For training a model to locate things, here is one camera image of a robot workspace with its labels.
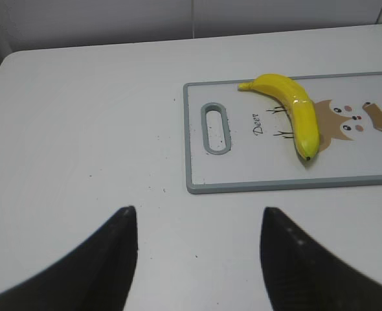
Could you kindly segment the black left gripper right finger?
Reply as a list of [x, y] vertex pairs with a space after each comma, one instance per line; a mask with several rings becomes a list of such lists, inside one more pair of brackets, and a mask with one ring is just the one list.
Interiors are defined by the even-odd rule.
[[266, 207], [260, 264], [273, 310], [382, 310], [382, 284], [354, 269], [276, 207]]

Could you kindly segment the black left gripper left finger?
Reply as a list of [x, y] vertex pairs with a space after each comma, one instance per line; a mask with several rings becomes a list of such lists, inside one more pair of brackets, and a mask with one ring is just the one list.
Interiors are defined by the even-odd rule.
[[137, 213], [119, 209], [52, 266], [0, 293], [0, 310], [123, 310], [137, 265]]

